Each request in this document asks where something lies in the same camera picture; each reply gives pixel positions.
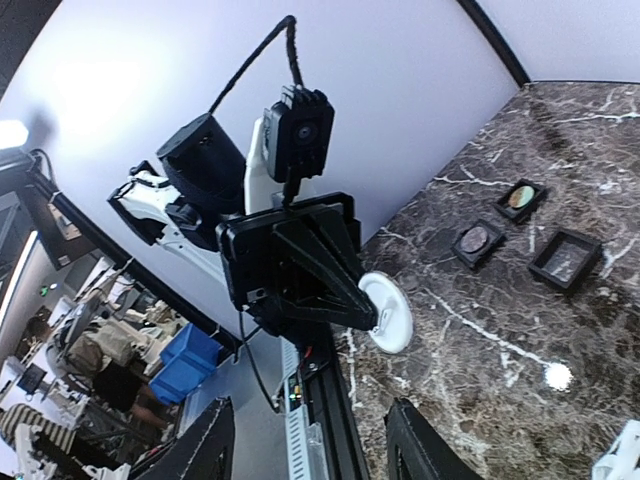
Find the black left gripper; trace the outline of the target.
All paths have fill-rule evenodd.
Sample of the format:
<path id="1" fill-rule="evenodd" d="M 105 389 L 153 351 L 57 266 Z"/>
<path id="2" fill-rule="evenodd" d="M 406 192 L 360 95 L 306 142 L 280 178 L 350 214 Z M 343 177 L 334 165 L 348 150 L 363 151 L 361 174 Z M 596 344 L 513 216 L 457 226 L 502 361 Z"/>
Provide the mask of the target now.
<path id="1" fill-rule="evenodd" d="M 233 305 L 272 335 L 313 323 L 361 331 L 377 310 L 359 287 L 360 223 L 352 196 L 337 192 L 220 224 L 219 251 Z"/>

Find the striped black white garment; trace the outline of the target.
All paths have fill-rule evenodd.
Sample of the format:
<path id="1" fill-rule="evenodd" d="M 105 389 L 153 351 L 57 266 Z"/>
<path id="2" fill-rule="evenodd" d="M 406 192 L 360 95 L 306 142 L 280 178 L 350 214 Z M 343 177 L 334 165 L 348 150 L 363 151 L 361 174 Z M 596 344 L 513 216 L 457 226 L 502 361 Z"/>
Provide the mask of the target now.
<path id="1" fill-rule="evenodd" d="M 639 480 L 639 421 L 629 420 L 594 464 L 592 480 Z"/>

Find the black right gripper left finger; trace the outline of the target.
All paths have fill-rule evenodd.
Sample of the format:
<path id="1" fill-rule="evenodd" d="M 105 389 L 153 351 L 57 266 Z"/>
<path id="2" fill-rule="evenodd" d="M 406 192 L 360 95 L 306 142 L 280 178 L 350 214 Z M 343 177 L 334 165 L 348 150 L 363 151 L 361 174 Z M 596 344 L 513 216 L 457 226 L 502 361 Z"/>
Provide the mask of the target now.
<path id="1" fill-rule="evenodd" d="M 218 397 L 180 438 L 141 466 L 134 467 L 129 479 L 229 480 L 234 444 L 235 418 L 231 398 Z"/>

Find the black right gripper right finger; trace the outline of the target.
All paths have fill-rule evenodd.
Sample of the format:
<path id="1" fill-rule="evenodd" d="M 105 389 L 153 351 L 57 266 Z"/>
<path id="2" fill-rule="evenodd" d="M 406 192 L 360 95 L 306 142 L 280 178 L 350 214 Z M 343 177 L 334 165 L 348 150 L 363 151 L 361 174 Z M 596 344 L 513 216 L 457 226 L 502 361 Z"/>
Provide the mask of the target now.
<path id="1" fill-rule="evenodd" d="M 407 398 L 385 416 L 390 479 L 479 480 Z"/>

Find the green round brooch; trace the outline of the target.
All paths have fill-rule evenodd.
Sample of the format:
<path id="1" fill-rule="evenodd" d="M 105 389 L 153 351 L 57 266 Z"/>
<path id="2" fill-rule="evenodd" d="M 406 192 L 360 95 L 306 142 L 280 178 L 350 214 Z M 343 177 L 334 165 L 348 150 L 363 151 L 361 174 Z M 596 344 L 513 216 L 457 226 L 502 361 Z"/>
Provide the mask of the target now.
<path id="1" fill-rule="evenodd" d="M 537 193 L 531 185 L 519 186 L 508 195 L 506 206 L 513 211 L 523 210 L 535 199 Z"/>

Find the purple round brooch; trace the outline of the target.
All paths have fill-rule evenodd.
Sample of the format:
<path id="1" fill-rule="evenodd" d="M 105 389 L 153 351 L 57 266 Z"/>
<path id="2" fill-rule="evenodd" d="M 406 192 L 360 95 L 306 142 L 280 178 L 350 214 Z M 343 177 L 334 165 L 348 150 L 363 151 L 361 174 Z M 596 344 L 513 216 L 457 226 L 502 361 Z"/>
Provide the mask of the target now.
<path id="1" fill-rule="evenodd" d="M 467 230 L 459 241 L 459 248 L 466 254 L 480 254 L 488 251 L 496 239 L 495 232 L 479 224 Z"/>

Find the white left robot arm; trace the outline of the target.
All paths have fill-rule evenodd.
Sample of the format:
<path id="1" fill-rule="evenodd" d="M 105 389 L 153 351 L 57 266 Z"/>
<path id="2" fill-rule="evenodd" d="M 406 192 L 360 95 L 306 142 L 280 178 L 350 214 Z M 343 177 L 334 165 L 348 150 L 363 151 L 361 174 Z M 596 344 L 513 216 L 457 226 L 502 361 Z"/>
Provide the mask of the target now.
<path id="1" fill-rule="evenodd" d="M 198 267 L 232 305 L 275 336 L 300 341 L 315 323 L 371 331 L 360 226 L 344 193 L 308 196 L 326 161 L 334 113 L 267 110 L 240 153 L 210 115 L 182 127 L 143 162 L 110 205 L 145 243 Z"/>

